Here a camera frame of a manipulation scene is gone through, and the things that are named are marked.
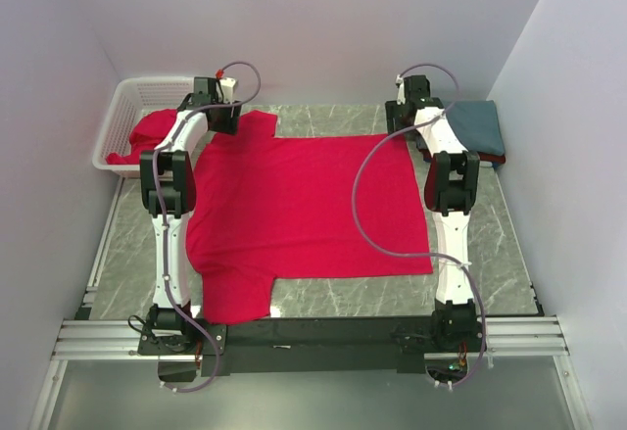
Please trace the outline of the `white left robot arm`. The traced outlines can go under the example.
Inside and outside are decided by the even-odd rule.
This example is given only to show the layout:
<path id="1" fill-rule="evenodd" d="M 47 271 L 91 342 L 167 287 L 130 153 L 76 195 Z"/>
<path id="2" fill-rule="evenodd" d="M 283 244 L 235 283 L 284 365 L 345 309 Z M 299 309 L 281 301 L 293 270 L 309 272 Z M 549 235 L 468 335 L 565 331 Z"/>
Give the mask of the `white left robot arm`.
<path id="1" fill-rule="evenodd" d="M 139 158 L 141 200 L 152 219 L 156 240 L 153 305 L 142 325 L 142 340 L 176 354 L 210 343 L 207 325 L 191 314 L 185 254 L 186 229 L 196 206 L 191 153 L 206 133 L 234 135 L 242 103 L 237 80 L 218 72 L 196 77 L 192 91 L 175 110 L 175 119 L 155 148 Z"/>

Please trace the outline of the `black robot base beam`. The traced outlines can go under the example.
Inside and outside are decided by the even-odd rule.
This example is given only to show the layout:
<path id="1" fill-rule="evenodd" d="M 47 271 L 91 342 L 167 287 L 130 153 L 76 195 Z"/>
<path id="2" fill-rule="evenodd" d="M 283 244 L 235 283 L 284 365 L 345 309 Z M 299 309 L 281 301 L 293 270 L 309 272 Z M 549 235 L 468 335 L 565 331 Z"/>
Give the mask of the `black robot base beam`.
<path id="1" fill-rule="evenodd" d="M 144 333 L 143 358 L 200 362 L 203 376 L 235 373 L 395 370 L 423 373 L 432 354 L 485 349 L 480 325 L 461 330 L 453 319 L 428 316 L 275 318 L 209 325 L 215 347 L 199 333 L 152 338 Z"/>

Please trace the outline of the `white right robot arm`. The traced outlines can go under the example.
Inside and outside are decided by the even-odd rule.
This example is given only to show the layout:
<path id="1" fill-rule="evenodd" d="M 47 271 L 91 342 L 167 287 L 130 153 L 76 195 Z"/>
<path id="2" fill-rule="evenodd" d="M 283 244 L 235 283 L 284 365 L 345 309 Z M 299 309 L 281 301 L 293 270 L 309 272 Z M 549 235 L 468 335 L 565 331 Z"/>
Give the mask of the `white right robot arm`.
<path id="1" fill-rule="evenodd" d="M 455 135 L 444 105 L 424 75 L 397 76 L 397 98 L 385 104 L 389 133 L 413 127 L 430 156 L 423 187 L 437 235 L 438 286 L 430 339 L 443 351 L 477 337 L 475 294 L 468 279 L 468 226 L 477 198 L 480 158 Z"/>

